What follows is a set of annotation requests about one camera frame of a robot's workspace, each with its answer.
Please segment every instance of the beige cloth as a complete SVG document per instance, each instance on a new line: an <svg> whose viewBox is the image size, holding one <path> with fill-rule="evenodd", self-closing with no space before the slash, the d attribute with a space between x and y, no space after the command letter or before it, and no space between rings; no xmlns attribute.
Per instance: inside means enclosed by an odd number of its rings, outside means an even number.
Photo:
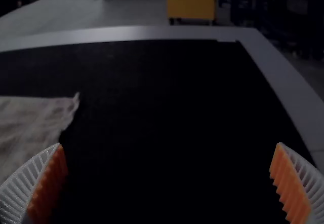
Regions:
<svg viewBox="0 0 324 224"><path fill-rule="evenodd" d="M79 105L74 98L0 97L0 185L37 153L58 142Z"/></svg>

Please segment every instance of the gray table edge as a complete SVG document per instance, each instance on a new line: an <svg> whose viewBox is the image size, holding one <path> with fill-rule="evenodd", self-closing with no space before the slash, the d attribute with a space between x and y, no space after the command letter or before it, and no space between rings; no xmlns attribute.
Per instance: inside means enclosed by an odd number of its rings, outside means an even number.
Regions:
<svg viewBox="0 0 324 224"><path fill-rule="evenodd" d="M255 61L312 153L324 151L324 103L257 30L239 27L124 26L44 33L0 41L0 52L45 46L161 39L240 41ZM324 172L321 162L315 163Z"/></svg>

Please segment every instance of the orange gripper pad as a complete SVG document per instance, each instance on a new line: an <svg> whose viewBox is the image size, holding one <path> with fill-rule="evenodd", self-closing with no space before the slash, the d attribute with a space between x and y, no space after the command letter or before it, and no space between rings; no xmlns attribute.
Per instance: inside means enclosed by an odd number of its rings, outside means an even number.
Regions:
<svg viewBox="0 0 324 224"><path fill-rule="evenodd" d="M305 224L311 205L299 175L283 146L278 143L270 166L270 178L277 187L286 219L292 224Z"/></svg>
<svg viewBox="0 0 324 224"><path fill-rule="evenodd" d="M27 207L28 216L34 224L48 223L48 217L56 204L67 175L64 150L59 145L40 177Z"/></svg>

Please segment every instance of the gray floor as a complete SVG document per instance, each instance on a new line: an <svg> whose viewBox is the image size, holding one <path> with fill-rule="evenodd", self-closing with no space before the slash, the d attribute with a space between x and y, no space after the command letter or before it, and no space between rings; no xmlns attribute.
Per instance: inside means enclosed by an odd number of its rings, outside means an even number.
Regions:
<svg viewBox="0 0 324 224"><path fill-rule="evenodd" d="M217 19L232 25L228 8L218 9ZM40 0L0 17L0 39L120 25L168 25L166 0ZM324 100L324 63L282 52ZM324 169L324 152L313 157Z"/></svg>

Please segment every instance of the black table surface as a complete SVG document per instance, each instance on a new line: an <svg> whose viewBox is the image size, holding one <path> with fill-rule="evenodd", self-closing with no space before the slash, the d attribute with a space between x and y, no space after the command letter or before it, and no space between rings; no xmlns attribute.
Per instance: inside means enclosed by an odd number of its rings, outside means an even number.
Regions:
<svg viewBox="0 0 324 224"><path fill-rule="evenodd" d="M275 146L313 161L240 43L79 44L0 61L1 95L80 92L52 223L288 223L269 179Z"/></svg>

